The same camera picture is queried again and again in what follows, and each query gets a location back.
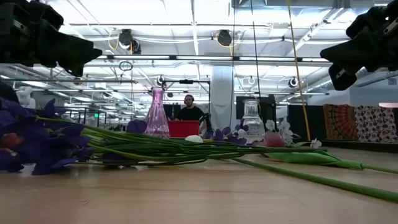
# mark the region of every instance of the patterned fabric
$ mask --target patterned fabric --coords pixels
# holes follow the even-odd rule
[[[394,112],[390,108],[361,106],[355,108],[359,141],[397,143]]]
[[[348,105],[323,105],[327,140],[357,141],[354,108]]]

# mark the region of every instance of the table surface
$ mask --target table surface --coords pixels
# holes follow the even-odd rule
[[[330,149],[398,169],[398,154]],[[398,175],[246,159],[398,192]],[[398,204],[232,161],[181,167],[73,166],[31,176],[0,173],[0,223],[397,223]]]

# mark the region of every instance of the clear glass vase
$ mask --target clear glass vase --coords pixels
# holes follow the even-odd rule
[[[248,126],[245,138],[248,142],[261,141],[266,133],[264,123],[258,112],[259,101],[255,99],[244,100],[243,126]]]
[[[147,115],[147,129],[144,134],[170,138],[169,124],[163,107],[163,88],[153,87],[152,104]]]

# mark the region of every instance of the red bin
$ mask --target red bin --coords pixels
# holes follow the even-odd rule
[[[199,135],[199,121],[169,121],[171,138],[186,138]]]

